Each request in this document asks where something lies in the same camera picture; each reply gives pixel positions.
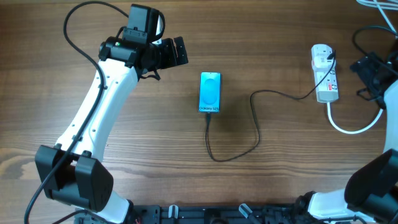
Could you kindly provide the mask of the blue screen Galaxy smartphone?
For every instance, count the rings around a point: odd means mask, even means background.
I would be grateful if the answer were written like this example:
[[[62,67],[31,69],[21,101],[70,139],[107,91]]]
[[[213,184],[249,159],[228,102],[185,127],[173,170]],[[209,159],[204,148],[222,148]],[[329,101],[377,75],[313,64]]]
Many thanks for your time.
[[[202,113],[219,113],[221,99],[221,73],[202,72],[198,110]]]

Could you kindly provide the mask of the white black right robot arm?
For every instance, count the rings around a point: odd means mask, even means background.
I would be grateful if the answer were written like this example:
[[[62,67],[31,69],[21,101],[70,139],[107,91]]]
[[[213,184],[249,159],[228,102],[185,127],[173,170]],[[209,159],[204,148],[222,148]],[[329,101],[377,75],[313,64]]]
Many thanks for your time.
[[[290,206],[291,223],[397,223],[397,45],[384,59],[366,53],[350,69],[364,83],[367,100],[386,113],[384,148],[343,189],[300,196]]]

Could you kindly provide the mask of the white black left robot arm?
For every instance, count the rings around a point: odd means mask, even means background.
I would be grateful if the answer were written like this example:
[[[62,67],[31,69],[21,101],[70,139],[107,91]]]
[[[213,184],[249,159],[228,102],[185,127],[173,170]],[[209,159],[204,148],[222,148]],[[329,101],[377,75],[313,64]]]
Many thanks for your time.
[[[95,78],[71,125],[54,146],[40,146],[35,155],[37,193],[103,223],[141,220],[133,203],[114,191],[113,176],[102,164],[125,100],[140,80],[159,79],[159,70],[188,63],[183,39],[164,38],[159,10],[133,4],[127,18],[127,25],[100,45]]]

